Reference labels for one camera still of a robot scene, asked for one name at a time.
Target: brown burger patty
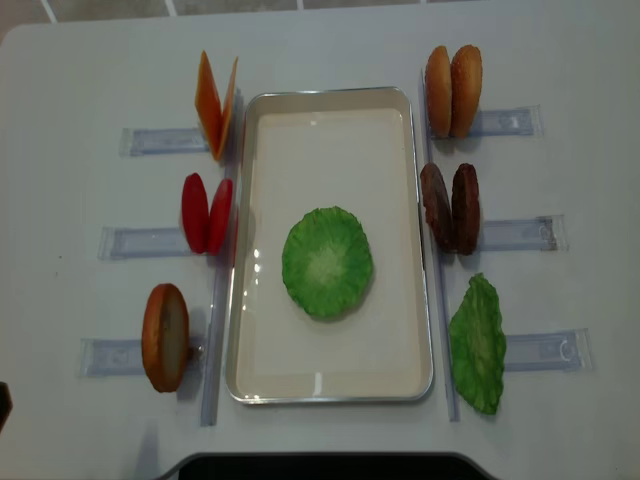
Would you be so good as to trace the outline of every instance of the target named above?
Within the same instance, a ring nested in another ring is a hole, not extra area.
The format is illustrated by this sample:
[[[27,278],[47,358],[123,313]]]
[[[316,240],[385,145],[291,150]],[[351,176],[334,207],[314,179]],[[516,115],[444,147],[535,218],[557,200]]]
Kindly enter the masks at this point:
[[[451,207],[447,187],[442,179],[440,169],[428,163],[420,172],[422,187],[422,203],[426,210],[427,223],[440,248],[445,252],[455,250]]]
[[[451,214],[455,248],[459,254],[471,255],[478,244],[480,202],[478,178],[473,165],[463,163],[453,177]]]

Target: green lettuce leaf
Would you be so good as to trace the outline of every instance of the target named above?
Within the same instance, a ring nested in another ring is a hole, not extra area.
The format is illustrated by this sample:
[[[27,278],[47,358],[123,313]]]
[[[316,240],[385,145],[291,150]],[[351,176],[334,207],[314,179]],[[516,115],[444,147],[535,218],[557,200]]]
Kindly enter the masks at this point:
[[[372,275],[367,236],[346,210],[316,208],[289,232],[282,250],[282,281],[293,301],[312,317],[336,320],[355,307]]]
[[[469,405],[489,415],[495,415],[504,389],[507,339],[501,325],[496,289],[481,273],[474,275],[449,325],[453,380]]]

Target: black object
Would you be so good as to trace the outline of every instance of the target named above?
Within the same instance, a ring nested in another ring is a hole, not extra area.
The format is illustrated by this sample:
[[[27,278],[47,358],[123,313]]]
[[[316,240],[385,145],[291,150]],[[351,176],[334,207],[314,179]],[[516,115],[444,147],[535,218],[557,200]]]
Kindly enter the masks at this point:
[[[4,427],[4,423],[7,421],[12,408],[13,404],[11,403],[11,395],[9,395],[9,386],[4,382],[0,382],[0,432],[2,432],[2,427]]]
[[[457,455],[290,454],[200,457],[180,470],[180,480],[488,480]]]

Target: tray rim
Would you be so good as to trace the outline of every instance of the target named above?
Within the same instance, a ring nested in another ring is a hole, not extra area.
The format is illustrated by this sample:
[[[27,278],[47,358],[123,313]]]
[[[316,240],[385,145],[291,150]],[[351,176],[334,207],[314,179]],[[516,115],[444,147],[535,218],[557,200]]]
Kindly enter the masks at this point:
[[[237,394],[234,390],[234,388],[232,388],[232,386],[229,384],[229,356],[233,354],[232,349],[229,348],[229,341],[230,341],[230,333],[231,333],[231,322],[233,321],[233,319],[231,318],[231,307],[232,307],[232,302],[233,302],[233,290],[234,287],[236,287],[236,282],[239,281],[237,280],[237,278],[235,275],[233,276],[234,278],[232,279],[232,284],[230,285],[230,289],[229,289],[229,294],[227,296],[228,298],[228,303],[227,303],[227,332],[226,332],[226,342],[225,342],[225,352],[224,352],[224,358],[225,358],[225,365],[224,365],[224,377],[225,377],[225,385],[227,387],[227,391],[229,392],[229,395],[231,396],[231,398],[233,398],[235,401],[243,404],[243,405],[283,405],[283,404],[291,404],[291,405],[295,405],[295,404],[326,404],[326,403],[333,403],[333,404],[338,404],[338,403],[342,403],[342,404],[348,404],[348,403],[390,403],[390,402],[414,402],[417,401],[419,399],[421,399],[422,397],[424,397],[427,392],[429,392],[429,390],[431,389],[431,386],[433,384],[433,377],[434,377],[434,364],[433,364],[433,342],[431,339],[431,318],[430,318],[430,312],[429,312],[429,296],[428,296],[428,288],[427,288],[427,274],[426,274],[426,267],[425,267],[425,245],[424,245],[424,240],[425,240],[425,236],[424,236],[424,228],[422,225],[422,214],[421,214],[421,205],[420,205],[420,190],[418,187],[418,178],[419,178],[419,171],[418,171],[418,162],[417,162],[417,152],[416,152],[416,134],[415,134],[415,123],[413,120],[413,106],[411,104],[411,100],[409,99],[409,97],[407,96],[407,94],[404,92],[404,90],[402,90],[399,87],[394,87],[394,86],[382,86],[382,87],[366,87],[366,88],[346,88],[346,89],[334,89],[334,90],[299,90],[299,91],[292,91],[292,92],[273,92],[273,93],[261,93],[256,95],[255,97],[253,97],[251,99],[251,101],[247,104],[246,109],[244,111],[244,138],[243,138],[243,142],[242,142],[242,156],[241,156],[241,165],[240,168],[238,169],[237,175],[242,175],[242,167],[244,166],[244,154],[245,154],[245,149],[244,149],[244,145],[245,145],[245,140],[246,140],[246,121],[247,121],[247,112],[249,112],[251,110],[251,108],[253,107],[253,105],[259,101],[262,98],[265,97],[285,97],[285,96],[298,96],[298,95],[324,95],[324,94],[333,94],[333,93],[349,93],[349,92],[370,92],[370,91],[395,91],[397,93],[399,93],[400,95],[402,95],[404,97],[404,99],[406,100],[408,107],[409,107],[409,125],[410,125],[410,130],[411,130],[411,155],[413,157],[413,167],[414,167],[414,187],[415,187],[415,194],[416,194],[416,212],[418,215],[418,230],[419,230],[419,236],[420,236],[420,268],[422,271],[422,295],[423,295],[423,299],[424,299],[424,310],[425,310],[425,320],[426,320],[426,332],[427,332],[427,341],[428,341],[428,346],[429,346],[429,359],[430,359],[430,364],[431,364],[431,368],[430,368],[430,372],[429,372],[429,378],[426,382],[425,388],[418,392],[415,395],[411,395],[411,396],[382,396],[382,397],[340,397],[340,396],[328,396],[328,397],[300,397],[300,398],[292,398],[292,397],[259,397],[259,398],[245,398],[244,396]]]

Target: clear plastic strip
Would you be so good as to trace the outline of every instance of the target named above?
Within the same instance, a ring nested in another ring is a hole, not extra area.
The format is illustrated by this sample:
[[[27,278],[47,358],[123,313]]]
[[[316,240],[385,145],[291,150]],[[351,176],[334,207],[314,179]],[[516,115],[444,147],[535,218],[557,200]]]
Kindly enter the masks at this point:
[[[103,261],[194,255],[180,228],[104,227],[98,247]]]
[[[482,224],[478,250],[567,250],[564,215],[527,220],[489,220]]]
[[[137,340],[82,339],[78,365],[80,377],[144,375],[142,349]],[[191,358],[187,370],[199,370],[205,349],[203,337],[189,339]]]
[[[541,136],[543,134],[540,105],[533,105],[504,110],[480,110],[471,124],[468,136]]]
[[[420,98],[420,114],[423,125],[423,133],[420,135],[424,144],[423,151],[425,152],[427,163],[433,161],[432,150],[431,150],[431,141],[429,140],[429,122],[427,118],[426,112],[426,98],[425,98],[425,84],[424,84],[424,72],[420,74],[420,83],[418,88],[419,98]],[[420,204],[420,198],[418,197],[418,206],[420,210],[422,210],[422,205]],[[442,252],[438,248],[435,238],[433,237],[433,232],[430,228],[428,228],[429,234],[431,235],[431,253],[432,257],[436,260],[436,268],[434,268],[434,276],[435,276],[435,291],[436,291],[436,303],[438,305],[440,319],[440,345],[442,347],[442,366],[444,368],[444,387],[445,394],[447,396],[447,410],[449,413],[449,421],[457,422],[460,419],[460,411],[458,406],[458,396],[455,391],[455,387],[453,385],[453,373],[451,372],[451,348],[449,345],[449,309],[447,305],[447,301],[444,295],[444,270],[443,270],[443,262],[440,258]],[[434,318],[433,311],[431,310],[431,305],[427,302],[427,307],[429,309],[429,318]]]
[[[507,372],[591,370],[591,347],[586,328],[557,333],[507,335]]]
[[[238,195],[241,185],[237,182],[238,165],[241,162],[244,141],[244,103],[240,90],[236,89],[234,101],[233,123],[227,137],[227,145],[223,162],[224,176],[233,180],[233,195]],[[233,241],[237,212],[231,210],[227,236],[222,250],[214,257],[215,276],[213,279],[213,308],[209,322],[209,337],[207,358],[205,361],[204,387],[202,391],[202,408],[200,409],[200,425],[203,427],[215,425],[218,418],[218,397],[220,395],[220,377],[222,370],[222,354],[224,345],[224,328],[229,314],[229,287],[233,275]]]
[[[122,157],[208,151],[209,144],[199,128],[124,128],[120,139]]]

